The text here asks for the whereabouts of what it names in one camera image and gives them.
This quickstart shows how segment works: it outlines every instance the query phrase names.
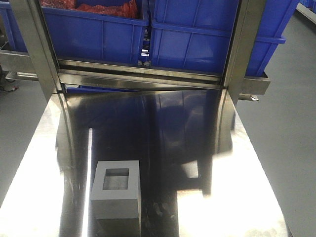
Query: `stainless steel surface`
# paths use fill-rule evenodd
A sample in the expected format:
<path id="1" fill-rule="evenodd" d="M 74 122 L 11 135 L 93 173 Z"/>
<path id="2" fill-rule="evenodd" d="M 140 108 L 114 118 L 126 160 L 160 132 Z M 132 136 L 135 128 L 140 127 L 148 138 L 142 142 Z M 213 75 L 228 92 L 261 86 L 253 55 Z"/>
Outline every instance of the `stainless steel surface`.
<path id="1" fill-rule="evenodd" d="M 225 90 L 52 95 L 0 236 L 106 236 L 88 200 L 103 160 L 140 161 L 142 237 L 287 237 Z"/>
<path id="2" fill-rule="evenodd" d="M 240 93 L 264 95 L 270 82 L 271 81 L 266 74 L 262 77 L 245 77 L 242 81 Z"/>
<path id="3" fill-rule="evenodd" d="M 296 10 L 301 12 L 304 16 L 306 16 L 311 22 L 316 24 L 316 14 L 313 13 L 311 10 L 309 10 L 307 7 L 302 5 L 301 3 L 298 3 Z"/>
<path id="4" fill-rule="evenodd" d="M 0 63 L 7 72 L 36 73 L 28 53 L 0 50 Z"/>
<path id="5" fill-rule="evenodd" d="M 239 94 L 239 100 L 259 101 L 256 95 L 252 94 Z"/>
<path id="6" fill-rule="evenodd" d="M 47 101 L 61 91 L 57 58 L 39 0 L 10 0 L 10 5 Z"/>
<path id="7" fill-rule="evenodd" d="M 205 80 L 209 82 L 219 82 L 220 75 L 213 75 L 213 74 L 202 74 L 201 72 L 193 72 L 193 71 L 181 71 L 171 68 L 155 68 L 155 67 L 145 67 L 145 66 L 138 66 L 133 67 L 130 65 L 120 65 L 120 64 L 105 64 L 102 62 L 84 62 L 79 60 L 64 60 L 59 59 L 59 65 L 62 69 L 74 69 L 81 71 L 90 71 L 95 72 L 103 70 L 104 72 L 111 73 L 111 71 L 115 72 L 114 74 L 121 74 L 121 75 L 157 75 L 157 76 L 165 76 L 165 77 L 173 77 L 173 78 L 185 78 L 185 79 L 197 79 L 197 80 Z"/>
<path id="8" fill-rule="evenodd" d="M 39 81 L 39 78 L 36 74 L 33 73 L 16 73 L 16 72 L 8 72 L 8 74 L 5 76 L 6 79 L 11 80 L 33 80 L 33 81 Z"/>
<path id="9" fill-rule="evenodd" d="M 266 0 L 240 0 L 222 85 L 237 103 Z"/>
<path id="10" fill-rule="evenodd" d="M 175 90 L 175 89 L 221 89 L 219 85 L 204 80 L 158 77 L 146 74 L 106 74 L 75 70 L 59 71 L 60 81 L 64 84 L 106 86 L 134 90 Z"/>

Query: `red netting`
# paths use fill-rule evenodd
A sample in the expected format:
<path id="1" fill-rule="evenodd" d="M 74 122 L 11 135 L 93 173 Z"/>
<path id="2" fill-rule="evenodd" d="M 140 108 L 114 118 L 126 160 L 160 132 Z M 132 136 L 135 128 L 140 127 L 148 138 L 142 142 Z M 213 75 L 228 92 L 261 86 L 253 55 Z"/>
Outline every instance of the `red netting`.
<path id="1" fill-rule="evenodd" d="M 76 7 L 76 0 L 40 0 L 42 6 L 71 9 Z"/>
<path id="2" fill-rule="evenodd" d="M 87 4 L 81 4 L 76 10 L 128 18 L 137 18 L 138 13 L 135 0 L 126 2 L 123 6 L 90 6 Z"/>
<path id="3" fill-rule="evenodd" d="M 42 6 L 72 9 L 128 18 L 137 18 L 138 13 L 136 0 L 130 0 L 129 2 L 124 3 L 123 6 L 90 6 L 88 4 L 81 4 L 78 8 L 76 8 L 76 0 L 40 0 L 40 3 Z"/>

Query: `metal frame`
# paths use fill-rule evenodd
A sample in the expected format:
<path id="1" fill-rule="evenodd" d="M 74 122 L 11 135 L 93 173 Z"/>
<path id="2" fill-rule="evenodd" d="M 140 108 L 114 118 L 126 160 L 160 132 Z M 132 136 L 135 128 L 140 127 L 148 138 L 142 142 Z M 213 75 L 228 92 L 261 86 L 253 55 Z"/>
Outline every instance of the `metal frame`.
<path id="1" fill-rule="evenodd" d="M 51 43 L 39 0 L 10 0 L 32 64 L 39 77 L 44 96 L 62 90 L 58 61 Z"/>
<path id="2" fill-rule="evenodd" d="M 10 0 L 29 55 L 0 50 L 0 62 L 5 71 L 18 72 L 9 74 L 11 78 L 38 80 L 47 99 L 52 93 L 64 92 L 62 85 L 65 83 L 138 90 L 227 88 L 236 104 L 240 93 L 264 94 L 270 83 L 266 76 L 245 78 L 265 2 L 239 0 L 223 76 L 103 62 L 57 60 L 39 0 Z"/>
<path id="3" fill-rule="evenodd" d="M 265 0 L 240 0 L 222 85 L 236 105 L 265 9 Z"/>

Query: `gray floor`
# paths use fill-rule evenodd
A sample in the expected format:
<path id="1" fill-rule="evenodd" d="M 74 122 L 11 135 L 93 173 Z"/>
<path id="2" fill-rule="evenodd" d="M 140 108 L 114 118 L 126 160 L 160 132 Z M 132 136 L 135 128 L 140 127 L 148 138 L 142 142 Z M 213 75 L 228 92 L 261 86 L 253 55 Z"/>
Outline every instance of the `gray floor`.
<path id="1" fill-rule="evenodd" d="M 237 109 L 293 235 L 316 237 L 316 27 L 296 13 L 284 35 L 268 92 Z M 44 107 L 36 82 L 0 93 L 0 203 Z"/>
<path id="2" fill-rule="evenodd" d="M 0 205 L 46 106 L 38 82 L 14 85 L 15 92 L 0 91 Z"/>
<path id="3" fill-rule="evenodd" d="M 295 237 L 316 237 L 316 26 L 292 17 L 260 102 L 238 113 Z"/>

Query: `blue plastic crate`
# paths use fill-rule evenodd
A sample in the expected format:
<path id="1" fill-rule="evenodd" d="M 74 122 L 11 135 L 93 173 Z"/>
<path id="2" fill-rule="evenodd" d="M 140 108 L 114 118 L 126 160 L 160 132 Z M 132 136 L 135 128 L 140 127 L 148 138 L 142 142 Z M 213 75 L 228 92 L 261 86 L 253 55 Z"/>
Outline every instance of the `blue plastic crate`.
<path id="1" fill-rule="evenodd" d="M 316 0 L 313 0 L 313 13 L 316 14 Z"/>
<path id="2" fill-rule="evenodd" d="M 299 0 L 267 0 L 259 36 L 280 37 Z M 231 31 L 238 0 L 156 0 L 159 23 Z"/>
<path id="3" fill-rule="evenodd" d="M 314 1 L 313 0 L 300 0 L 300 3 L 304 5 L 305 7 L 312 8 Z"/>
<path id="4" fill-rule="evenodd" d="M 158 67 L 222 73 L 230 32 L 157 23 L 152 20 L 151 64 Z M 246 75 L 261 76 L 285 38 L 257 37 Z"/>
<path id="5" fill-rule="evenodd" d="M 128 0 L 116 0 L 121 5 Z M 78 0 L 77 5 L 113 5 L 113 0 Z M 43 7 L 57 56 L 137 65 L 148 25 L 148 3 L 139 4 L 142 19 Z M 8 2 L 0 1 L 0 14 L 12 50 L 26 52 Z"/>

